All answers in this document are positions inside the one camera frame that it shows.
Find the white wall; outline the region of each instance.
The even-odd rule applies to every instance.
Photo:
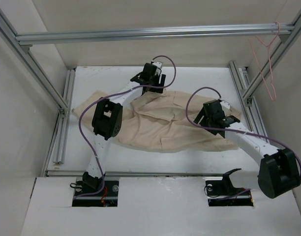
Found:
[[[49,31],[272,23],[287,0],[33,0]],[[58,44],[66,65],[142,65],[171,56],[178,66],[249,65],[247,37]]]
[[[18,31],[44,31],[31,0],[0,7]],[[63,90],[65,65],[53,45],[33,47],[53,84]],[[40,175],[57,109],[0,38],[0,235],[17,236],[34,179]]]

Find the rectangular slot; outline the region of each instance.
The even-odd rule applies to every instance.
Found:
[[[91,193],[91,190],[75,189],[74,196],[84,193]],[[105,180],[105,187],[100,193],[95,195],[81,196],[72,202],[72,207],[117,207],[118,206],[119,181]]]
[[[217,198],[208,197],[209,207],[253,207],[253,199],[250,191],[246,192],[246,195],[241,195],[229,199],[224,199],[225,197],[226,196],[221,196]]]

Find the wrinkled fabric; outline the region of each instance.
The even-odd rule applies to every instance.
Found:
[[[92,102],[106,96],[96,91],[73,113],[80,116]],[[191,125],[185,116],[185,107],[190,94],[180,91],[164,91],[162,94],[147,92],[132,101],[130,109],[123,110],[122,127],[116,139],[122,144],[148,150],[181,150],[195,148],[205,151],[223,151],[236,149],[237,146],[210,132]],[[213,98],[194,96],[189,105],[189,117],[193,120],[201,110],[203,103]],[[225,115],[241,117],[233,107],[223,107]],[[83,124],[93,130],[91,120],[95,106],[83,117]]]

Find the black clamp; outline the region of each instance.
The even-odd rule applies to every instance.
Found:
[[[206,180],[205,189],[207,191],[207,196],[209,197],[233,196],[241,192],[241,188],[235,188],[229,178],[229,175],[239,170],[241,170],[241,168],[233,169],[231,171],[224,173],[222,175],[223,176],[222,180]]]
[[[234,116],[225,116],[220,102],[221,100],[213,100],[204,103],[203,108],[198,113],[194,123],[203,127],[224,129],[229,127],[232,123],[240,122],[240,120]],[[225,138],[225,131],[209,130],[209,132],[213,135],[220,134]]]
[[[151,63],[146,63],[144,65],[143,71],[138,73],[136,76],[134,76],[131,81],[137,82],[140,85],[151,85],[156,87],[164,87],[165,86],[165,80],[166,75],[161,75],[157,72],[158,67],[156,65],[153,65]],[[157,93],[163,93],[163,88],[143,88],[142,94],[145,92],[157,92]]]
[[[122,112],[123,106],[120,103],[109,99],[98,102],[91,122],[95,135],[99,134],[105,140],[115,137],[121,129]]]
[[[298,187],[301,179],[293,151],[285,148],[261,160],[258,184],[269,198],[276,198]]]

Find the red wire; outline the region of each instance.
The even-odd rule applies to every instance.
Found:
[[[268,91],[268,93],[269,93],[269,95],[270,95],[270,98],[271,98],[271,100],[272,100],[273,102],[276,101],[276,91],[275,91],[274,80],[273,80],[273,72],[272,72],[272,64],[271,64],[270,48],[271,48],[273,42],[276,40],[276,38],[280,35],[280,23],[279,23],[279,22],[275,22],[275,23],[278,25],[278,33],[277,33],[277,35],[274,37],[274,39],[273,39],[268,45],[266,45],[266,44],[263,42],[263,40],[261,40],[258,36],[255,36],[256,39],[259,40],[259,41],[260,41],[265,47],[267,47],[267,49],[268,49],[269,65],[270,65],[270,74],[271,74],[271,86],[272,86],[272,88],[273,88],[274,98],[272,97],[271,92],[270,92],[270,90],[269,90],[269,87],[268,87],[268,85],[267,85],[267,83],[266,83],[266,81],[265,81],[263,72],[262,72],[262,70],[261,70],[261,68],[260,68],[260,65],[259,65],[259,62],[258,62],[258,59],[257,59],[257,56],[255,55],[255,52],[254,52],[254,48],[253,48],[251,39],[249,39],[249,43],[250,43],[250,46],[251,46],[251,49],[252,49],[252,52],[253,52],[255,61],[257,62],[258,69],[259,69],[259,71],[260,71],[260,74],[261,74],[261,76],[262,76],[262,79],[263,79],[263,81],[264,81],[264,84],[265,84],[265,86],[266,86],[266,88],[267,88],[267,91]]]
[[[106,204],[106,201],[105,200],[103,200],[103,198],[105,198],[106,196],[107,196],[107,193],[108,193],[108,188],[107,187],[105,187],[105,193],[104,193],[104,195],[102,195],[102,197],[101,197],[101,202],[103,203],[103,206],[105,206],[105,204]]]

